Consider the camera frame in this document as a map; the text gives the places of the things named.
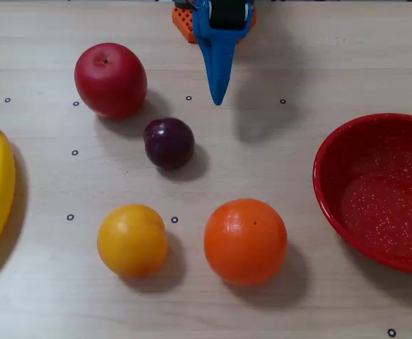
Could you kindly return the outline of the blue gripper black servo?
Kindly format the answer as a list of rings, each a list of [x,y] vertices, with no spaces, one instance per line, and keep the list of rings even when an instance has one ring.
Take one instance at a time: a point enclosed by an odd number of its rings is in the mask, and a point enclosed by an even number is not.
[[[194,36],[200,39],[208,86],[215,105],[221,105],[228,89],[237,41],[252,26],[253,1],[193,1]],[[218,34],[236,34],[215,36]]]

